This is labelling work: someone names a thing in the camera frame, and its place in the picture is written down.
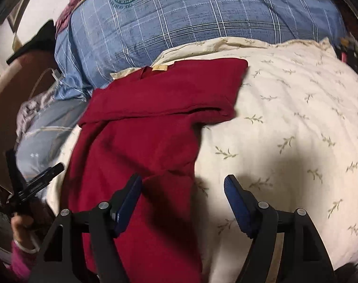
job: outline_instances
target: metal screw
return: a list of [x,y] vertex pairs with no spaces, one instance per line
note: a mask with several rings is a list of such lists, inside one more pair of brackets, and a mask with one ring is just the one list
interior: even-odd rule
[[66,215],[69,215],[70,211],[68,209],[63,209],[60,214],[61,216],[66,216]]
[[301,216],[304,216],[307,214],[304,209],[297,209],[297,213],[298,213],[298,215],[301,215]]
[[259,205],[261,209],[267,209],[269,207],[269,204],[265,201],[260,201],[257,205]]
[[98,207],[100,209],[106,209],[109,206],[108,202],[100,202]]

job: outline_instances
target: pink sleeve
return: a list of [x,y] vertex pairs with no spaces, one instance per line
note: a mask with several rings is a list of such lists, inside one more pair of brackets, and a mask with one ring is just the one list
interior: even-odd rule
[[27,282],[32,267],[35,265],[37,253],[22,251],[12,242],[12,264],[10,270],[22,281]]

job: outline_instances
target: folded red garment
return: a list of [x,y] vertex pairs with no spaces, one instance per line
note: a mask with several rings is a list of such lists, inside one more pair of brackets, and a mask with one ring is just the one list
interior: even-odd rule
[[[137,172],[142,195],[115,240],[132,283],[199,283],[201,259],[190,217],[200,129],[234,117],[247,69],[236,58],[145,67],[94,91],[63,185],[62,205],[86,211]],[[87,266],[95,271],[90,237]]]

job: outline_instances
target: pink cloth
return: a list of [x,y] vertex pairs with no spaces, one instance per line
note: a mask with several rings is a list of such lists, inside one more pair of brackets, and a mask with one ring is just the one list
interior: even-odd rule
[[64,10],[62,11],[61,15],[59,16],[59,18],[56,21],[56,38],[57,38],[57,35],[60,32],[62,32],[65,27],[68,26],[69,20],[70,20],[70,15],[71,15],[73,9],[77,6],[77,4],[80,1],[81,0],[70,0],[69,4],[66,5]]
[[26,253],[12,242],[12,264],[9,268],[21,282],[27,282],[37,253]]

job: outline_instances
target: leaf-patterned bedding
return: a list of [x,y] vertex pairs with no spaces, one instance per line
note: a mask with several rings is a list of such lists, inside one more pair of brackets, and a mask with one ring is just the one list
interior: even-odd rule
[[[237,116],[202,129],[193,222],[204,276],[212,283],[234,282],[251,244],[223,192],[228,174],[276,209],[306,209],[335,269],[357,261],[358,75],[336,58],[327,39],[270,45],[222,37],[164,51],[153,65],[227,57],[248,60],[249,70]],[[74,144],[67,141],[66,157]],[[56,212],[61,181],[48,191]],[[282,238],[268,282],[275,278],[280,245]]]

